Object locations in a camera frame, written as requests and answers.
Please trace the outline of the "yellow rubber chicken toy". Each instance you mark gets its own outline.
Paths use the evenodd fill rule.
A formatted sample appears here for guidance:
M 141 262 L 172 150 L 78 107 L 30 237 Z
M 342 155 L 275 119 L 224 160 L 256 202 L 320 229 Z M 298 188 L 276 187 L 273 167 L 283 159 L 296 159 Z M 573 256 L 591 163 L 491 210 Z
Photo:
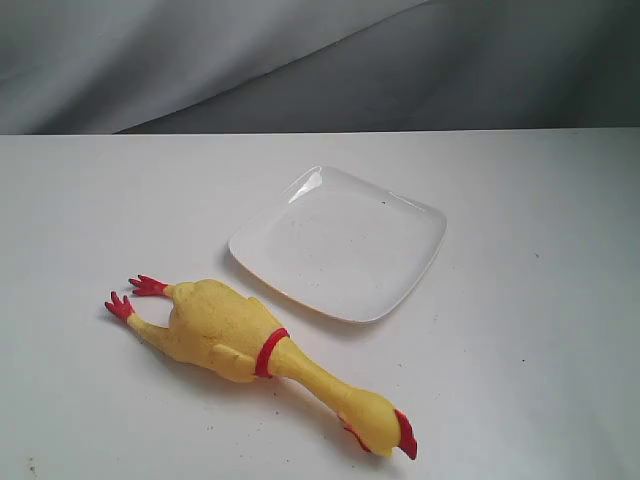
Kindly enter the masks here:
M 143 320 L 127 296 L 111 294 L 105 307 L 160 352 L 236 383 L 294 380 L 338 416 L 363 450 L 389 456 L 400 449 L 416 459 L 418 443 L 408 417 L 383 396 L 353 387 L 316 364 L 258 299 L 217 280 L 166 284 L 139 275 L 129 282 L 137 296 L 171 300 L 168 325 Z

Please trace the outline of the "white square plate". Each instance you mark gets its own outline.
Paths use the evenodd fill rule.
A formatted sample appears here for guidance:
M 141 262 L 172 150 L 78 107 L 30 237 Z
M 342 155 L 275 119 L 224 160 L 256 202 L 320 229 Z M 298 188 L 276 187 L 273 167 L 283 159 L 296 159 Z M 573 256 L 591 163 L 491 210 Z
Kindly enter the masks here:
M 297 304 L 356 324 L 390 314 L 443 243 L 438 209 L 343 170 L 316 166 L 229 239 L 231 256 Z

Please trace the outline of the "grey backdrop cloth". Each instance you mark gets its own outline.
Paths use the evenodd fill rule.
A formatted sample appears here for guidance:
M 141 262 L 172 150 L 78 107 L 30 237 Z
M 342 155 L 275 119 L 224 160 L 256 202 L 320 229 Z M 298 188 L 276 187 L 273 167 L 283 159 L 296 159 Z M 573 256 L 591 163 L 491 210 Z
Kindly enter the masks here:
M 5 134 L 635 126 L 635 1 L 5 1 Z

